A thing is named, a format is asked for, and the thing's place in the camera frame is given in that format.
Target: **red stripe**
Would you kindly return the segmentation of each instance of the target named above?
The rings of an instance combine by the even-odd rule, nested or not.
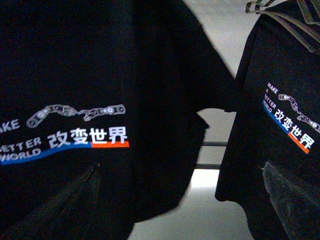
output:
[[[115,143],[111,143],[108,141],[107,143],[92,143],[91,146],[93,149],[110,149],[110,148],[129,148],[129,142],[125,141],[121,143],[120,141],[116,141]]]
[[[289,137],[295,142],[295,144],[297,144],[298,146],[299,146],[299,148],[301,148],[302,149],[302,151],[304,151],[306,154],[308,154],[309,153],[309,149],[307,149],[307,148],[305,148],[305,146],[303,145],[303,144],[301,144],[300,142],[299,142],[299,140],[298,139],[296,139],[293,135],[292,135],[292,133],[291,132],[289,132]]]

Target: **t-shirt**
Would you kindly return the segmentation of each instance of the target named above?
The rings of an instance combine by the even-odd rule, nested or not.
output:
[[[37,219],[28,239],[126,239],[175,208],[208,127],[196,112],[231,109],[220,97],[236,92],[192,12],[134,0],[0,11],[0,230]],[[75,213],[39,221],[62,196]]]
[[[268,11],[304,23],[296,1]],[[319,33],[318,26],[309,27]],[[273,222],[277,216],[264,186],[265,162],[320,186],[319,63],[319,55],[265,14],[248,36],[236,75],[244,101],[234,120],[215,197],[241,204],[251,233],[258,232],[261,239],[282,239],[284,233],[279,221]]]

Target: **hanger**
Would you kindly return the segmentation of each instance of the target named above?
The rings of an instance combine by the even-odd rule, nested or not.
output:
[[[251,7],[255,4],[254,11],[259,11],[261,7],[269,7],[275,0],[258,0],[250,1],[245,6],[245,12],[248,14],[251,12]]]
[[[304,45],[310,53],[315,53],[320,55],[320,48],[319,45],[317,47],[312,46],[304,37],[302,37],[294,28],[290,26],[290,24],[295,25],[300,30],[308,34],[311,38],[316,40],[320,44],[320,34],[315,32],[313,29],[308,27],[307,25],[303,24],[302,22],[298,21],[295,18],[292,18],[289,15],[286,15],[281,12],[273,12],[273,11],[267,11],[267,10],[260,10],[261,7],[268,7],[270,6],[275,0],[257,0],[257,1],[250,1],[245,6],[245,12],[247,14],[265,14],[269,17],[276,20],[278,23],[280,23],[286,30],[288,30],[302,45]],[[314,19],[311,16],[310,10],[308,8],[308,5],[306,3],[306,0],[296,0],[299,8],[301,10],[301,13],[303,15],[303,18],[305,22],[309,25],[316,24],[320,26],[320,22],[314,21]],[[320,0],[310,0],[312,3],[314,9],[316,10],[317,14],[320,17]]]

